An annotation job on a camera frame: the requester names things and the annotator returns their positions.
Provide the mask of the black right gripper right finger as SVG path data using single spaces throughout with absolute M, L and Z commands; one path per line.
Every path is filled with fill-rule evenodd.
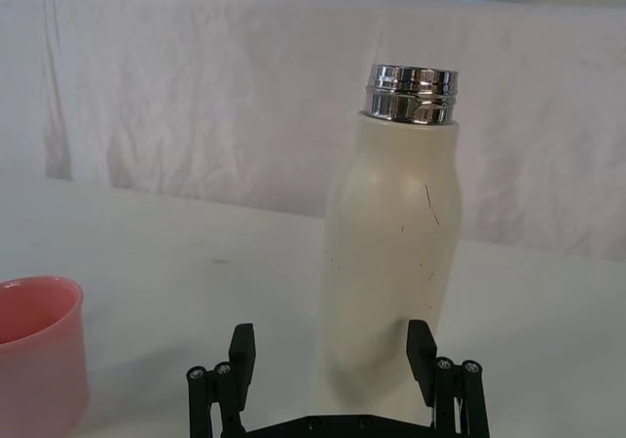
M 437 346 L 427 322 L 408 324 L 406 354 L 431 423 L 422 426 L 421 437 L 488 437 L 482 366 L 474 360 L 455 364 L 437 355 Z

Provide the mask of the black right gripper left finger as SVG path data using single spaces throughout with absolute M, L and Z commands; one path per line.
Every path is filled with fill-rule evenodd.
M 241 412 L 256 358 L 252 323 L 236 325 L 228 351 L 228 360 L 212 370 L 194 366 L 186 373 L 191 437 L 212 437 L 211 407 L 219 406 L 222 437 L 243 437 L 246 430 Z

